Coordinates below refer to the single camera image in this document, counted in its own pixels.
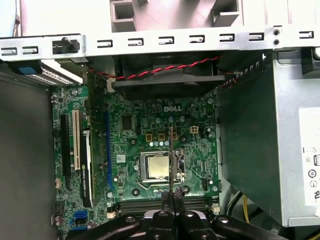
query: cpu socket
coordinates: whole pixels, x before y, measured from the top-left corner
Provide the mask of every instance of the cpu socket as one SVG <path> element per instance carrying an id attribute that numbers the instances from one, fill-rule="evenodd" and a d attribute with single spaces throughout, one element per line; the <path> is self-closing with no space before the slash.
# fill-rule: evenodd
<path id="1" fill-rule="evenodd" d="M 140 153 L 136 165 L 139 166 L 137 173 L 141 178 L 141 183 L 168 183 L 169 153 L 169 151 L 148 151 Z M 174 182 L 184 182 L 185 160 L 182 149 L 174 151 L 173 176 Z"/>

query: screw hole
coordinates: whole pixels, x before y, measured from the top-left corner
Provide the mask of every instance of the screw hole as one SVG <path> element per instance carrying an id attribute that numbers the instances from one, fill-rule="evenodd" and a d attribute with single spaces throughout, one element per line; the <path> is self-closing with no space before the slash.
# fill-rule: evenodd
<path id="1" fill-rule="evenodd" d="M 273 31 L 273 35 L 275 35 L 275 36 L 279 36 L 279 34 L 280 34 L 280 31 L 278 29 Z"/>
<path id="2" fill-rule="evenodd" d="M 273 45 L 275 45 L 275 46 L 278 46 L 279 43 L 280 43 L 280 41 L 279 41 L 278 39 L 276 39 L 276 40 L 273 41 Z"/>

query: red and black wire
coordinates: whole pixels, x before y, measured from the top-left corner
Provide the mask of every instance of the red and black wire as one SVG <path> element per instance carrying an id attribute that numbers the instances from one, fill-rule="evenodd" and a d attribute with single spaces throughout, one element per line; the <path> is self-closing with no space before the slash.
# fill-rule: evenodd
<path id="1" fill-rule="evenodd" d="M 205 58 L 205 59 L 202 59 L 200 61 L 195 61 L 194 63 L 190 63 L 190 64 L 165 66 L 165 67 L 153 69 L 153 70 L 150 70 L 150 71 L 144 71 L 144 72 L 141 72 L 141 73 L 132 74 L 130 76 L 115 76 L 115 75 L 108 74 L 106 72 L 96 71 L 95 69 L 90 68 L 90 67 L 88 69 L 92 73 L 97 74 L 99 76 L 107 77 L 108 79 L 109 78 L 115 78 L 115 80 L 117 80 L 117 81 L 119 81 L 119 80 L 132 80 L 132 79 L 136 79 L 136 78 L 141 78 L 141 77 L 146 76 L 146 75 L 155 74 L 155 73 L 158 73 L 158 72 L 161 72 L 161 71 L 167 71 L 167 70 L 171 70 L 171 69 L 192 68 L 192 67 L 195 67 L 195 66 L 197 66 L 199 64 L 203 64 L 203 63 L 206 63 L 206 62 L 218 60 L 221 57 L 222 56 L 215 56 L 215 57 L 212 57 L 212 58 Z"/>

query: black handle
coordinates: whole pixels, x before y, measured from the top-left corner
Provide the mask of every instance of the black handle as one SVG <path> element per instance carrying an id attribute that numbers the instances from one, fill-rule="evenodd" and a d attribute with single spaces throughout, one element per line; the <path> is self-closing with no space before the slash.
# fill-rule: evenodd
<path id="1" fill-rule="evenodd" d="M 212 221 L 212 229 L 216 234 L 231 239 L 287 240 L 282 236 L 228 215 L 216 216 Z"/>

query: white pcie slot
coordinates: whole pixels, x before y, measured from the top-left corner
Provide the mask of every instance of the white pcie slot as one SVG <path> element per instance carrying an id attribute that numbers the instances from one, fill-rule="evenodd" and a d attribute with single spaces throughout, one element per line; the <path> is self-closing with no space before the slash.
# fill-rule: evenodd
<path id="1" fill-rule="evenodd" d="M 80 170 L 80 123 L 79 110 L 72 110 L 74 170 Z"/>

